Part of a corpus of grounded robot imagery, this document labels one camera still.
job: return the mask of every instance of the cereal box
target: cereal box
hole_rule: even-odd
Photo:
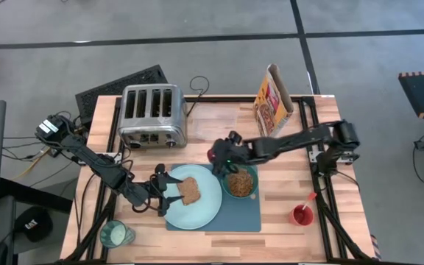
[[[286,124],[294,108],[279,68],[270,64],[253,105],[261,136],[276,136]]]

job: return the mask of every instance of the gray floor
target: gray floor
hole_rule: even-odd
[[[306,32],[424,29],[424,1],[298,4]],[[296,31],[287,0],[9,0],[0,5],[0,44]],[[336,94],[343,118],[358,128],[356,175],[383,259],[424,264],[424,185],[411,164],[412,141],[424,134],[424,120],[415,116],[397,80],[399,72],[424,70],[424,35],[308,43],[321,92]],[[0,99],[8,104],[5,135],[31,135],[41,120],[60,110],[75,116],[76,93],[155,64],[185,93],[190,93],[189,80],[201,74],[211,81],[209,93],[219,94],[255,93],[269,63],[280,66],[290,93],[311,92],[297,39],[0,50]],[[424,177],[424,153],[417,161]],[[20,182],[30,185],[66,164],[63,158],[46,158]],[[27,166],[3,160],[2,176],[13,178]],[[71,165],[36,187],[65,182],[78,172]],[[73,187],[65,196],[73,196]],[[57,259],[64,220],[59,218],[59,233],[45,247],[21,256],[21,264]]]

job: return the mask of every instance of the blue placemat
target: blue placemat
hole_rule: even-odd
[[[174,164],[171,169],[185,164]],[[199,164],[212,170],[210,164]],[[228,195],[222,188],[222,206],[215,218],[208,224],[195,231],[213,232],[259,232],[261,231],[261,212],[259,208],[259,187],[255,192],[255,199],[236,199]],[[166,229],[182,231],[166,222]]]

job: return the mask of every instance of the red cup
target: red cup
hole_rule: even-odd
[[[289,222],[294,225],[309,225],[314,222],[314,212],[308,206],[303,209],[303,205],[297,205],[289,214]]]

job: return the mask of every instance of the glass of milk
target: glass of milk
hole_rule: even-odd
[[[124,246],[135,240],[135,231],[123,222],[112,220],[102,227],[99,239],[105,247]]]

